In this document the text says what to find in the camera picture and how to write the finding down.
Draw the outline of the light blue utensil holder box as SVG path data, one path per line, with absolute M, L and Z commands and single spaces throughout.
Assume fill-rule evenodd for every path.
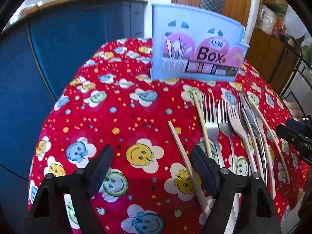
M 154 4 L 152 13 L 153 80 L 235 80 L 249 48 L 241 23 L 182 4 Z

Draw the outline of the white handled table knife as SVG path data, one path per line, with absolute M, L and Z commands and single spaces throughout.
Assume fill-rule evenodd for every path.
M 241 101 L 243 110 L 246 113 L 246 119 L 248 120 L 249 125 L 250 125 L 251 139 L 253 142 L 254 153 L 256 156 L 257 164 L 258 164 L 258 171 L 264 183 L 268 185 L 267 161 L 265 159 L 263 142 L 262 142 L 262 138 L 260 135 L 258 124 L 256 122 L 256 117 L 252 108 L 249 105 L 249 102 L 246 98 L 246 94 L 240 90 L 238 92 L 238 95 L 239 95 L 239 99 Z

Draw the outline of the white handled fork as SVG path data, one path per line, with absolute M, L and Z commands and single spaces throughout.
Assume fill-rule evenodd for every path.
M 256 163 L 255 163 L 255 160 L 254 160 L 254 157 L 252 155 L 251 148 L 249 145 L 249 138 L 248 138 L 247 133 L 241 124 L 241 121 L 239 119 L 238 111 L 237 111 L 236 107 L 230 103 L 227 103 L 227 113 L 228 113 L 228 116 L 230 119 L 230 124 L 231 124 L 234 132 L 243 141 L 243 144 L 244 144 L 244 147 L 245 147 L 245 150 L 247 153 L 247 157 L 249 160 L 251 171 L 252 171 L 252 173 L 255 173 L 255 172 L 257 173 L 258 170 L 256 168 Z

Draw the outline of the red smiley floral tablecloth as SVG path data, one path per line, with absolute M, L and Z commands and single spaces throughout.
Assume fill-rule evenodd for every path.
M 291 114 L 245 59 L 230 82 L 153 80 L 151 62 L 152 39 L 119 39 L 101 46 L 79 69 L 43 125 L 30 170 L 29 211 L 47 174 L 71 175 L 110 145 L 113 162 L 89 200 L 105 233 L 201 233 L 206 220 L 168 121 L 196 172 L 211 213 L 215 199 L 205 190 L 191 159 L 196 145 L 207 156 L 192 93 L 200 107 L 204 93 L 214 95 L 217 119 L 220 99 L 236 107 L 256 163 L 241 113 L 240 90 L 248 102 L 254 102 L 262 119 L 276 185 L 272 201 L 280 224 L 289 222 L 288 215 L 300 199 L 311 201 L 311 165 L 276 134 L 276 127 L 285 125 Z M 236 175 L 251 176 L 243 141 L 234 130 L 231 139 Z M 232 172 L 230 143 L 220 130 L 218 142 L 225 168 Z M 82 233 L 71 196 L 65 194 L 64 200 L 72 233 Z

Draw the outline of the bag of green vegetables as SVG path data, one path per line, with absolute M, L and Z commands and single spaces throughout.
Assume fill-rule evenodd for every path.
M 311 65 L 312 63 L 312 38 L 305 39 L 301 44 L 302 56 L 304 60 Z

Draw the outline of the steel fork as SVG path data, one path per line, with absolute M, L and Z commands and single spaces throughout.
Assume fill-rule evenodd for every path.
M 222 150 L 218 142 L 219 127 L 217 122 L 216 106 L 213 94 L 208 93 L 208 95 L 206 95 L 204 93 L 204 98 L 203 102 L 201 103 L 200 109 L 203 112 L 208 137 L 214 143 L 215 156 L 217 157 L 219 167 L 224 168 L 225 164 L 223 160 Z
M 233 142 L 231 139 L 231 136 L 233 134 L 233 130 L 230 126 L 229 123 L 229 119 L 228 119 L 228 114 L 227 114 L 227 105 L 225 104 L 225 102 L 220 99 L 218 101 L 218 126 L 219 126 L 219 130 L 228 138 L 229 143 L 230 143 L 230 150 L 231 150 L 231 156 L 232 156 L 232 173 L 236 174 L 236 165 L 235 165 L 235 154 L 234 154 L 234 146 L 233 146 Z M 230 214 L 230 219 L 229 219 L 229 223 L 228 223 L 228 230 L 233 231 L 235 224 L 236 224 L 236 220 L 238 217 L 238 213 L 239 213 L 239 196 L 238 193 L 234 194 L 234 201 L 233 201 L 233 207 L 232 207 L 232 211 Z

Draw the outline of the wooden side cabinet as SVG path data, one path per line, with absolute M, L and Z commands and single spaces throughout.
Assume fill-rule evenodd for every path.
M 269 35 L 259 28 L 257 17 L 246 59 L 259 72 L 264 81 L 269 83 L 269 78 L 273 74 L 284 44 L 286 34 L 284 19 L 288 3 L 285 0 L 260 0 L 258 14 L 261 5 L 265 5 L 275 12 L 276 23 L 272 34 Z

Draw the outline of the blue lower kitchen cabinets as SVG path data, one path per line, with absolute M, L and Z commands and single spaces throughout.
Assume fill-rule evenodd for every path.
M 142 0 L 58 0 L 1 34 L 1 233 L 22 233 L 41 126 L 104 43 L 144 36 Z

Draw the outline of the white handled spoon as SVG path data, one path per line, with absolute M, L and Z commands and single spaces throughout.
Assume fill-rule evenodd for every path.
M 271 155 L 270 155 L 270 151 L 268 148 L 267 139 L 264 134 L 262 119 L 260 117 L 258 109 L 256 108 L 256 105 L 250 99 L 249 99 L 249 105 L 250 105 L 250 109 L 251 109 L 252 116 L 253 116 L 252 127 L 254 128 L 254 134 L 256 136 L 256 139 L 260 143 L 259 152 L 260 152 L 260 156 L 262 157 L 262 169 L 264 172 L 265 184 L 269 186 L 271 198 L 274 200 L 276 198 L 276 185 L 275 185 Z

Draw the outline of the pile of white eggs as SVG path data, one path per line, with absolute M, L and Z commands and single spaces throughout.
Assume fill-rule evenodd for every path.
M 307 113 L 303 112 L 298 103 L 289 102 L 286 99 L 284 99 L 283 102 L 295 120 L 299 121 L 307 116 Z

